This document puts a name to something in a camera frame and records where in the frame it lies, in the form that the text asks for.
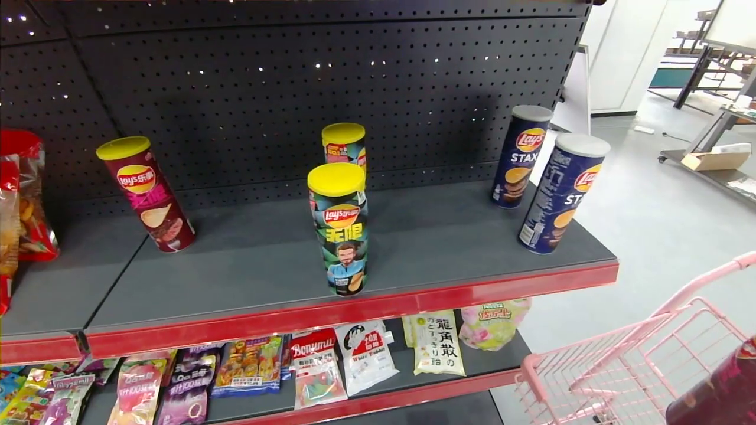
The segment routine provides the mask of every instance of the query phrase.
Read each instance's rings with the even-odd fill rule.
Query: lay's stax can
[[[518,105],[512,109],[512,121],[501,147],[491,200],[503,208],[516,208],[528,187],[553,112],[535,105]]]
[[[324,164],[307,174],[307,185],[328,286],[336,295],[354,295],[367,283],[365,171]]]
[[[525,247],[539,254],[554,251],[610,149],[589,135],[565,133],[556,138],[519,233]]]

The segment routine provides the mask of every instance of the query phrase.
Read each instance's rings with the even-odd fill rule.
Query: red shelf edge
[[[329,327],[419,312],[434,312],[486,302],[598,287],[616,281],[619,263],[604,262],[527,277],[480,281],[416,293],[355,297],[298,309],[232,315],[205,321],[89,333],[94,358],[124,357],[209,342],[261,337],[279,332]]]
[[[474,392],[481,392],[498,386],[510,385],[515,382],[515,376],[520,369],[512,369],[495,374],[468,377],[444,383],[418,386],[417,388],[387,392],[378,396],[368,396],[359,399],[349,399],[329,405],[319,405],[296,411],[279,414],[269,414],[249,419],[239,419],[224,422],[223,425],[300,425],[318,423],[332,419],[343,419],[362,414],[385,411],[418,405],[424,402],[449,399],[464,396]]]
[[[79,342],[73,334],[68,337],[3,341],[0,343],[0,364],[3,366],[78,361],[81,358]]]

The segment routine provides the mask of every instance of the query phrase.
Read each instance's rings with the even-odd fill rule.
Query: cardboard box
[[[687,154],[682,163],[693,171],[714,171],[717,169],[738,169],[750,157],[748,152],[731,154]]]

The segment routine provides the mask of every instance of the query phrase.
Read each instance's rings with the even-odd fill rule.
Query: blue lay's stax can
[[[565,133],[556,138],[519,233],[530,251],[554,251],[610,149],[608,143],[589,135]]]
[[[504,137],[491,189],[491,200],[498,206],[519,206],[553,116],[550,110],[535,105],[518,105],[512,109],[512,121]]]

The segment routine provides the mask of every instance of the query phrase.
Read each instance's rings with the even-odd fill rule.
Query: lay's logo
[[[575,189],[583,193],[588,192],[588,189],[593,185],[593,180],[596,178],[596,174],[599,173],[599,170],[601,170],[601,164],[592,166],[580,173],[575,180]]]
[[[359,215],[359,206],[342,204],[323,211],[323,220],[332,228],[347,228],[357,221]]]
[[[546,131],[543,129],[527,129],[517,136],[517,149],[523,152],[532,152],[544,143],[545,138]]]
[[[121,187],[135,194],[145,194],[155,187],[155,170],[150,166],[135,164],[121,167],[116,178]]]

